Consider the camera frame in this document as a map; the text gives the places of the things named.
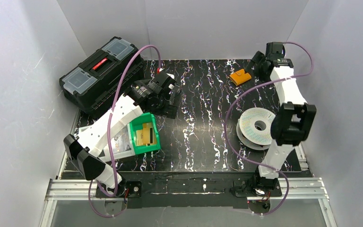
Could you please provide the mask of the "orange leather card holder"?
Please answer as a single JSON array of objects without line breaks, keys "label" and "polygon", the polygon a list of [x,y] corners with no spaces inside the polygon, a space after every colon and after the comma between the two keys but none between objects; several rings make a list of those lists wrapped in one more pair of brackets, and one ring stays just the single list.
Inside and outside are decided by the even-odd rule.
[{"label": "orange leather card holder", "polygon": [[249,80],[252,79],[252,76],[250,73],[246,72],[245,69],[241,69],[238,71],[235,71],[229,76],[230,80],[234,83],[235,86],[239,86]]}]

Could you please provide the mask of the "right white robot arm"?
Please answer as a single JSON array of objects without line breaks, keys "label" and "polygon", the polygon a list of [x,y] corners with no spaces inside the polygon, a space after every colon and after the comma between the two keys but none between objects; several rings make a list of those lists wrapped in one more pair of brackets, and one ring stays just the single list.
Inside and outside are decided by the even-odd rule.
[{"label": "right white robot arm", "polygon": [[294,148],[307,140],[317,111],[302,96],[293,62],[285,55],[284,42],[270,42],[264,53],[256,52],[251,60],[253,74],[263,81],[262,86],[275,86],[280,102],[270,126],[270,147],[250,182],[252,188],[264,191],[276,188],[280,168]]}]

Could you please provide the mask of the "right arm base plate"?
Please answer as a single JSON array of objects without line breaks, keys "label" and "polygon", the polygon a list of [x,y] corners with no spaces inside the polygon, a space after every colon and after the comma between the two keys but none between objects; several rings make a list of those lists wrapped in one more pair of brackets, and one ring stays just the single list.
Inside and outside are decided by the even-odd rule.
[{"label": "right arm base plate", "polygon": [[236,197],[280,197],[282,192],[277,179],[247,179],[236,180],[230,192]]}]

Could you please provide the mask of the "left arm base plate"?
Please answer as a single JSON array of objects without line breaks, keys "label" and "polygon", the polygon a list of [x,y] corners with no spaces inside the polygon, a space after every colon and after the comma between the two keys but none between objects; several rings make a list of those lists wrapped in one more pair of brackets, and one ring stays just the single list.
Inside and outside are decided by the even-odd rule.
[{"label": "left arm base plate", "polygon": [[[107,188],[105,184],[100,184],[105,192],[113,194],[114,189]],[[142,192],[142,182],[123,180],[117,188],[116,198],[140,198]],[[99,186],[96,188],[95,197],[97,198],[113,198],[107,196]]]}]

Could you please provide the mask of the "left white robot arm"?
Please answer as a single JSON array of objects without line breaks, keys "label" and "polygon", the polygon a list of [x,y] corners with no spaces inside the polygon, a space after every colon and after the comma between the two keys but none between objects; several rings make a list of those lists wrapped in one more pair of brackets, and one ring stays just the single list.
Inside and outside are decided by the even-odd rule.
[{"label": "left white robot arm", "polygon": [[111,107],[94,124],[76,136],[69,134],[63,142],[68,160],[86,180],[96,180],[107,189],[115,190],[122,181],[114,165],[99,156],[109,141],[127,124],[144,113],[174,119],[177,105],[171,101],[178,82],[163,70],[151,79],[137,80],[115,98]]}]

